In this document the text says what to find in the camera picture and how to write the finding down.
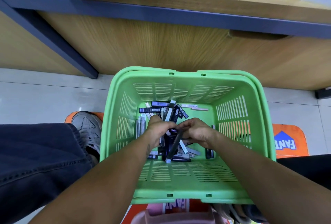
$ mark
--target jeans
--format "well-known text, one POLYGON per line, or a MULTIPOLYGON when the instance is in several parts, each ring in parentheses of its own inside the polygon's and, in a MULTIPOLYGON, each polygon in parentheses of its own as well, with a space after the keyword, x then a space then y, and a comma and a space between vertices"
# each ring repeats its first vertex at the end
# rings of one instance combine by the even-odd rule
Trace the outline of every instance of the jeans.
POLYGON ((92 166, 72 124, 0 125, 0 223, 51 202, 92 166))

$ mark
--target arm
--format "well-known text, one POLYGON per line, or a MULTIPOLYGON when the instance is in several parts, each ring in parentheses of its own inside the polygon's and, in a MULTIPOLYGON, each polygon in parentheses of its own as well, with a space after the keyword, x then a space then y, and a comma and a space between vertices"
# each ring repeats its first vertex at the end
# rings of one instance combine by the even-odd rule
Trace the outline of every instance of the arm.
POLYGON ((138 178, 151 150, 173 122, 151 117, 147 130, 96 165, 30 222, 44 223, 120 223, 132 200, 138 178))
POLYGON ((272 224, 328 223, 331 191, 232 141, 197 118, 177 126, 229 166, 250 198, 272 224))

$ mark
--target gray sneaker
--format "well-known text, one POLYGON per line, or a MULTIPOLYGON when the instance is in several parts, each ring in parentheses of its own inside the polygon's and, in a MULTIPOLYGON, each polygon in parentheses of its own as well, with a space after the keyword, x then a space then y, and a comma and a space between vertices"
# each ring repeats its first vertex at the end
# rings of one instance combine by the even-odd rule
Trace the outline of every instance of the gray sneaker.
POLYGON ((74 115, 71 122, 81 134, 86 147, 91 147, 100 154, 102 121, 96 115, 81 111, 74 115))

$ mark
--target forearm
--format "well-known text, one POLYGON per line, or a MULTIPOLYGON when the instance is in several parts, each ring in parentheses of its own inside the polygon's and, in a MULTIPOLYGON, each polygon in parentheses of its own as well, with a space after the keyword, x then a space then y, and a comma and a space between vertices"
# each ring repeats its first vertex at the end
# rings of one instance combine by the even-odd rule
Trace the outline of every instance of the forearm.
POLYGON ((214 132, 213 149, 270 223, 329 221, 331 191, 214 132))
POLYGON ((48 204, 31 223, 120 223, 151 151, 146 132, 48 204))

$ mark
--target green plastic basket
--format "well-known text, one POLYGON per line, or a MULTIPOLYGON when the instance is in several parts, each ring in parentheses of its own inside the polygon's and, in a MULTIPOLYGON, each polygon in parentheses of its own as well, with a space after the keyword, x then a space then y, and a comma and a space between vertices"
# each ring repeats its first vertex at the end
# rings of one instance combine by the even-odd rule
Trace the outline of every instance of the green plastic basket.
MULTIPOLYGON (((148 67, 128 67, 118 72, 110 85, 101 136, 100 160, 135 138, 135 120, 146 102, 176 100, 209 111, 186 108, 231 139, 275 160, 275 147, 267 102, 259 81, 240 71, 177 72, 148 67)), ((171 202, 198 198, 203 202, 252 203, 228 166, 215 153, 205 159, 205 150, 192 162, 147 160, 139 177, 132 204, 171 202)))

